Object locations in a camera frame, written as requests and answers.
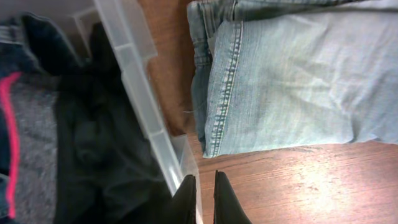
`clear plastic bin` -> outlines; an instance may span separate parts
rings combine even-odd
[[[88,48],[92,23],[101,20],[122,70],[122,80],[144,135],[149,139],[171,194],[183,178],[197,180],[197,223],[201,215],[199,171],[186,136],[171,138],[152,87],[146,65],[157,56],[144,13],[136,0],[94,0],[95,7],[76,12],[72,17]]]

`folded jeans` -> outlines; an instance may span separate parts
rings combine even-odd
[[[249,22],[241,1],[226,2],[188,7],[197,66],[192,96],[204,157],[311,144],[398,143],[393,1],[327,9],[314,4],[309,12],[305,4],[292,9],[278,3],[273,7],[279,14],[263,7],[261,20],[251,16]],[[395,10],[383,10],[388,6]],[[302,12],[280,16],[297,10]]]

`dark blue fabric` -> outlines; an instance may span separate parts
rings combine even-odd
[[[19,224],[19,223],[6,217],[6,218],[0,218],[0,224]]]
[[[0,22],[0,27],[0,78],[16,71],[51,75],[81,72],[81,60],[50,19],[26,12]]]
[[[0,110],[0,174],[8,175],[10,166],[10,147],[6,121]]]
[[[6,188],[7,188],[7,179],[4,175],[0,175],[0,219],[5,218],[8,215]]]

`jeans seam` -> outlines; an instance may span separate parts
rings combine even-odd
[[[258,3],[276,3],[276,4],[301,4],[301,5],[325,5],[325,6],[337,6],[341,4],[351,2],[362,2],[370,0],[244,0],[244,2],[258,2]]]
[[[229,15],[228,18],[230,21],[234,21],[235,20],[235,6],[237,4],[237,0],[234,0],[231,4],[231,9],[229,9]]]
[[[207,65],[211,65],[212,62],[212,57],[211,55],[209,55],[208,53],[208,24],[207,24],[207,11],[206,11],[206,5],[203,3],[199,3],[198,4],[198,10],[199,10],[199,15],[200,15],[200,19],[201,19],[201,23],[203,25],[203,28],[205,30],[205,34],[206,37],[192,37],[192,42],[193,42],[193,46],[195,49],[195,55],[194,55],[194,62],[195,62],[195,66],[196,67],[203,67],[203,66],[207,66]],[[201,48],[205,48],[205,53],[198,55],[198,53],[196,52],[196,49],[201,49]]]
[[[211,157],[216,157],[220,153],[221,140],[223,138],[224,127],[226,117],[228,115],[229,102],[231,101],[231,95],[233,91],[233,85],[235,80],[236,68],[239,62],[239,54],[241,51],[241,42],[243,36],[243,22],[236,22],[234,27],[234,43],[231,51],[231,63],[226,70],[226,76],[224,77],[221,87],[221,98],[219,105],[217,106],[217,112],[215,116],[215,122],[213,124],[213,130],[211,134]]]

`jeans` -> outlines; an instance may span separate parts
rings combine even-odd
[[[0,21],[0,52],[0,78],[12,72],[76,74],[83,66],[61,28],[29,12]]]
[[[0,219],[8,216],[8,204],[6,200],[7,177],[0,174]]]
[[[0,107],[0,174],[8,175],[10,166],[10,147],[6,120]]]
[[[390,22],[398,19],[398,7],[393,0],[322,7],[333,4],[188,6],[197,68],[192,97],[204,157],[398,143],[398,29]]]

